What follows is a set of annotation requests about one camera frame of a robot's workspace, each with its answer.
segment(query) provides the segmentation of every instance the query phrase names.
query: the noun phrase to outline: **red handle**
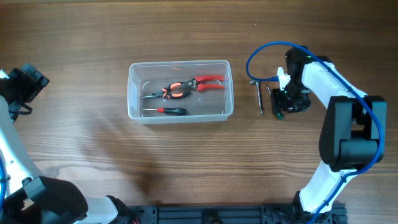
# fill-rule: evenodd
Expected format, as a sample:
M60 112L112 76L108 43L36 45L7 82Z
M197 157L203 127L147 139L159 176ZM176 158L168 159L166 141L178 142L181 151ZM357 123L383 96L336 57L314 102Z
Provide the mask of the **red handle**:
M198 91L203 91L207 89L217 89L217 90L225 90L225 87L217 84L199 84Z
M222 76L222 75L202 75L202 76L195 77L195 79L198 82L210 81L210 80L224 81L224 76Z

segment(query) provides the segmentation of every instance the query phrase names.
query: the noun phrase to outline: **plastic bin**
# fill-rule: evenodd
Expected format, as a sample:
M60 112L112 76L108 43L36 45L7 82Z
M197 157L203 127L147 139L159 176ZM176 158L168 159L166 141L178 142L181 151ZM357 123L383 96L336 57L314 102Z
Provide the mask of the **plastic bin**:
M141 98L172 83L186 82L199 75L223 75L224 81L206 83L224 85L225 90L191 90L191 95L176 100ZM226 60L134 63L130 66L127 84L127 106L130 118L140 124L224 121L234 111L231 66ZM174 116L143 110L165 107L185 108L188 114Z

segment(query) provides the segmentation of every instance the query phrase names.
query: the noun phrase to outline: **wood grain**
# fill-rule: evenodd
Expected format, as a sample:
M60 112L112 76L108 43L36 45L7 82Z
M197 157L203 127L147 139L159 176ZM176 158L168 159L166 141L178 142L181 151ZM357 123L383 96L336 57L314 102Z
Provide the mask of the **wood grain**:
M386 153L338 197L350 223L398 220L396 1L175 1L0 5L0 62L29 62L50 79L15 123L38 167L87 196L148 203L289 202L320 157L325 116L312 107L263 117L244 69L272 40L329 56L356 87L388 102ZM286 47L252 61L259 77L284 66ZM226 122L141 126L127 115L134 62L225 59L235 111Z

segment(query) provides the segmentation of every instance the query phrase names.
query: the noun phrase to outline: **red screwdriver handle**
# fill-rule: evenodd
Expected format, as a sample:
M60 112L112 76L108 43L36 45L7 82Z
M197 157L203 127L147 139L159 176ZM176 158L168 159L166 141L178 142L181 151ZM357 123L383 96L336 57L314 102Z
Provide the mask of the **red screwdriver handle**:
M199 84L198 91L204 91L209 89L225 90L225 87L217 84Z
M174 115L186 115L188 111L184 108L158 108L158 112Z
M210 80L224 81L224 76L222 76L222 75L202 75L202 76L195 77L195 79L198 82L204 82L204 81L210 81Z

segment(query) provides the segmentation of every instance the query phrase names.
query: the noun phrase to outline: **black mounting rail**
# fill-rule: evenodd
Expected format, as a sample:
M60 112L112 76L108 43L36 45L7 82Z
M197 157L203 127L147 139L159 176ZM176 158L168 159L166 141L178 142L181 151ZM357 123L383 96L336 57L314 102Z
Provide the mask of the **black mounting rail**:
M218 213L223 224L291 224L291 203L275 203L245 207L129 207L139 217L139 224L210 224L203 216L205 211ZM335 203L330 212L322 214L317 224L347 224L345 204Z

